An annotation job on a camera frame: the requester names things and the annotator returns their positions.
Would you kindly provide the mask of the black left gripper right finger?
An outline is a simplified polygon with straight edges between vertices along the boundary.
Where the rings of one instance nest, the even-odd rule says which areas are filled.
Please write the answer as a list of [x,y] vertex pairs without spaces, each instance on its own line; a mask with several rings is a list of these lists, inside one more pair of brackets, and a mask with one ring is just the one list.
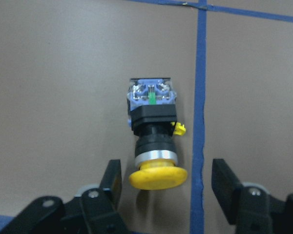
[[212,162],[212,190],[237,234],[293,234],[293,193],[286,201],[262,185],[241,182],[226,161]]

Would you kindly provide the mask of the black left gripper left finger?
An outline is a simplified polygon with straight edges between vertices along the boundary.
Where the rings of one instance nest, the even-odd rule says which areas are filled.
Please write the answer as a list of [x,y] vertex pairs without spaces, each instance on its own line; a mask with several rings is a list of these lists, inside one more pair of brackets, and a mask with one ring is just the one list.
[[1,234],[127,234],[117,211],[122,192],[121,162],[110,160],[98,187],[84,189],[69,202],[41,196],[29,203]]

